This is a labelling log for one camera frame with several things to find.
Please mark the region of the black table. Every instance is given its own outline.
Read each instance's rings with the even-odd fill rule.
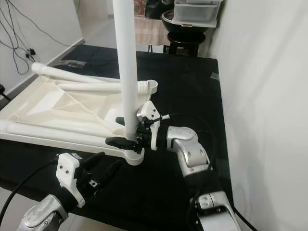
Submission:
[[[85,75],[119,78],[115,49],[82,45],[64,59],[87,63],[82,68],[64,65],[58,68]],[[202,116],[210,124],[218,141],[217,165],[221,185],[232,201],[220,85],[211,77],[212,73],[218,73],[217,60],[137,52],[137,63],[138,80],[154,79],[158,82],[158,91],[152,96],[152,101],[160,114],[189,112]],[[199,131],[200,143],[211,154],[211,137],[203,132],[206,128],[198,121],[178,117],[162,124],[167,125],[187,126]],[[11,190],[55,154],[69,151],[0,140],[1,187]],[[93,174],[99,175],[115,160],[115,157],[104,157]],[[57,188],[55,167],[50,167],[31,179],[19,193],[41,200]],[[73,213],[126,230],[181,231],[186,230],[188,200],[176,154],[165,150],[146,150],[142,164],[125,164],[101,194]]]

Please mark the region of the black chair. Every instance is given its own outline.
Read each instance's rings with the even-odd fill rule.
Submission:
[[[205,40],[203,33],[168,33],[170,41],[169,54],[176,54],[178,47],[188,49],[188,54],[191,57],[197,57],[199,44]]]

